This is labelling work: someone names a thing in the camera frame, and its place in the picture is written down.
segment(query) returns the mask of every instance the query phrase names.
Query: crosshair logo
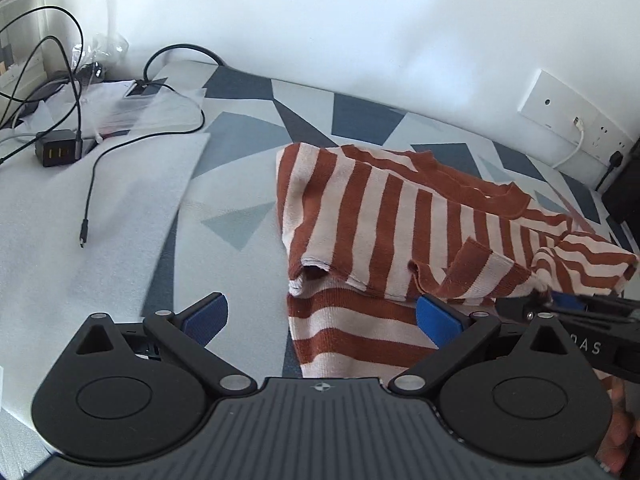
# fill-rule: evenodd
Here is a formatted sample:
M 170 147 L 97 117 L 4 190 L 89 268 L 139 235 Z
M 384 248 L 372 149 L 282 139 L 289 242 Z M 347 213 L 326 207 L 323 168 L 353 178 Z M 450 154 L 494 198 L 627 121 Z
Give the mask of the crosshair logo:
M 333 388 L 333 386 L 327 383 L 318 383 L 315 386 L 312 386 L 312 388 L 315 391 L 320 392 L 321 394 L 324 394 L 327 390 L 330 390 L 331 388 Z

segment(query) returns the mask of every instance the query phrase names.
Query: triangular hole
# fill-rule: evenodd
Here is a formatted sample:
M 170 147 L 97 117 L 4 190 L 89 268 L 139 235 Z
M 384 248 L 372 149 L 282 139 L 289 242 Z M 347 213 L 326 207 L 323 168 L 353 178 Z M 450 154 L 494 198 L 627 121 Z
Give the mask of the triangular hole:
M 113 350 L 111 340 L 103 326 L 95 325 L 91 327 L 89 333 L 80 344 L 77 354 L 95 354 L 97 352 L 108 352 Z
M 566 355 L 566 348 L 562 344 L 562 341 L 560 341 L 556 331 L 550 326 L 540 327 L 536 334 L 536 338 L 531 344 L 531 349 L 535 352 Z

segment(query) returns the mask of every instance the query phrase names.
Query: white foam sheet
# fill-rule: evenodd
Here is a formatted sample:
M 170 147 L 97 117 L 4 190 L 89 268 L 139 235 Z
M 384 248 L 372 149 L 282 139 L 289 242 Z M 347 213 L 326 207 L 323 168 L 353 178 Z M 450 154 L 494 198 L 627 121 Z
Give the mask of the white foam sheet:
M 115 322 L 140 319 L 162 244 L 208 137 L 142 140 L 103 157 L 84 249 L 78 237 L 92 164 L 122 138 L 65 168 L 41 167 L 32 150 L 0 167 L 2 407 L 27 426 L 33 427 L 37 387 L 90 313 L 109 312 Z

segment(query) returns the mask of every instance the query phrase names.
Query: geometric patterned tablecloth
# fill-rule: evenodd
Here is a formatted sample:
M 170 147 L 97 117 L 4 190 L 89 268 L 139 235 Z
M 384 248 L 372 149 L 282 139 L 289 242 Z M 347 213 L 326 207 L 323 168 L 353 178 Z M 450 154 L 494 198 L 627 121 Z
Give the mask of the geometric patterned tablecloth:
M 203 108 L 211 136 L 142 314 L 180 311 L 214 290 L 222 292 L 228 321 L 207 348 L 258 382 L 300 374 L 287 326 L 287 261 L 274 212 L 275 155 L 291 142 L 431 150 L 440 162 L 484 180 L 516 182 L 545 208 L 639 253 L 628 228 L 609 217 L 598 193 L 460 128 L 343 94 L 191 61 L 173 62 L 157 78 L 167 78 L 177 90 L 206 88 Z M 640 290 L 640 280 L 634 280 Z

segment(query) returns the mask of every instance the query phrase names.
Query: white wall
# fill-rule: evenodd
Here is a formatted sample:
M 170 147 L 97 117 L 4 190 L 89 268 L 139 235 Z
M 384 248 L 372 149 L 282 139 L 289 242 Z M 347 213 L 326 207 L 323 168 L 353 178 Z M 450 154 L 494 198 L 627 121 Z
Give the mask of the white wall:
M 235 68 L 408 108 L 553 163 L 571 146 L 516 111 L 544 68 L 640 134 L 640 0 L 47 3 L 88 36 L 123 35 L 120 75 L 166 44 L 199 43 Z M 580 153 L 563 170 L 594 184 L 604 167 Z

